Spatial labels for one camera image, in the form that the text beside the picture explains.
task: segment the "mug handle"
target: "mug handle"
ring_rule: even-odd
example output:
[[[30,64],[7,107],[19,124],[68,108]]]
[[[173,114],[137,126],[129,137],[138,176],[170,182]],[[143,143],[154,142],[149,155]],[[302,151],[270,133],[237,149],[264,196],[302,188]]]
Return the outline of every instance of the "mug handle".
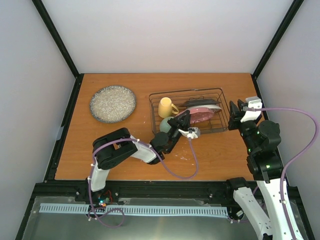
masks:
[[[175,110],[172,109],[172,113],[173,113],[173,114],[178,114],[178,113],[179,113],[179,109],[177,108],[177,106],[174,105],[173,103],[171,104],[171,106],[176,110],[176,111],[175,111]]]

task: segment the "black metal frame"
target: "black metal frame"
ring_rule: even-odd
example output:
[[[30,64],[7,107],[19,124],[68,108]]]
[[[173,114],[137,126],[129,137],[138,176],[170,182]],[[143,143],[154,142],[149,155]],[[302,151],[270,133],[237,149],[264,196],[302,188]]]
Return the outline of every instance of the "black metal frame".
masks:
[[[263,54],[260,62],[258,63],[254,73],[251,75],[253,85],[256,94],[262,99],[259,86],[257,83],[258,76],[262,72],[264,66],[275,50],[280,39],[284,35],[286,29],[294,18],[295,14],[299,10],[304,0],[293,0],[289,10],[284,16],[279,28],[277,29],[274,37],[272,38],[269,46]],[[71,97],[69,99],[64,118],[61,126],[63,131],[61,138],[56,141],[49,166],[45,174],[44,182],[37,183],[32,192],[29,204],[26,208],[25,215],[21,222],[16,240],[21,240],[27,225],[34,201],[36,197],[45,196],[61,196],[61,197],[75,197],[76,201],[89,202],[88,199],[88,184],[86,180],[55,180],[55,174],[59,164],[60,156],[64,147],[64,143],[67,137],[69,125],[74,112],[78,93],[82,84],[84,74],[79,74],[71,56],[69,55],[66,46],[64,45],[57,29],[54,26],[43,2],[41,0],[32,0],[36,9],[38,10],[43,22],[52,35],[55,43],[61,51],[64,60],[69,66],[71,72],[75,77],[75,83],[72,89]],[[268,119],[267,113],[264,112],[264,118]],[[253,189],[256,186],[254,181],[249,182],[250,187]],[[211,182],[176,182],[176,181],[107,181],[106,186],[112,192],[114,202],[118,201],[118,198],[179,198],[179,199],[196,199],[204,201],[210,204],[221,204],[224,207],[228,207],[228,210],[232,208],[238,208],[238,204],[232,198],[232,194],[228,185],[224,181],[211,181]],[[303,206],[299,191],[296,187],[288,188],[288,195],[291,200],[295,200],[301,215],[304,227],[307,232],[307,236],[310,240],[314,240],[315,237],[311,230],[311,226]],[[257,199],[262,199],[260,191],[257,191]]]

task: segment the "pink plate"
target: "pink plate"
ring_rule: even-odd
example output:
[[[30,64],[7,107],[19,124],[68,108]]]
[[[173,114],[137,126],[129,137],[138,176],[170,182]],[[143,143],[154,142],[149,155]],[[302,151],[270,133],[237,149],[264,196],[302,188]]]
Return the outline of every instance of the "pink plate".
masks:
[[[189,110],[191,114],[190,124],[207,121],[215,115],[215,111],[208,107],[191,107],[186,110]]]

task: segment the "yellow mug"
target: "yellow mug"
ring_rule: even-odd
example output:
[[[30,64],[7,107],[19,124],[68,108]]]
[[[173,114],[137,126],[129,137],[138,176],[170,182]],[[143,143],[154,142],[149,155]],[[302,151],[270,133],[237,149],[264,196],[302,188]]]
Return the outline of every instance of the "yellow mug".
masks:
[[[178,113],[179,113],[179,109],[172,103],[170,98],[163,97],[160,100],[158,114],[161,118],[164,119],[164,118],[170,117],[171,114],[178,114]]]

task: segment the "gray floor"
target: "gray floor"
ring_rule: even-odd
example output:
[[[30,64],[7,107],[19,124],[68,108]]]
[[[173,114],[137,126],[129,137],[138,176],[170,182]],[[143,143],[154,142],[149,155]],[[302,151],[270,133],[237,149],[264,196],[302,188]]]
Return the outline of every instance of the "gray floor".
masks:
[[[250,223],[233,223],[212,217],[146,217],[127,216],[124,224],[116,229],[107,228],[99,222],[88,221],[85,215],[37,213],[42,203],[73,203],[73,199],[39,198],[32,210],[23,240],[256,240]],[[199,206],[192,200],[146,200],[135,199],[128,205],[180,205]],[[120,223],[121,216],[107,216],[103,222]]]

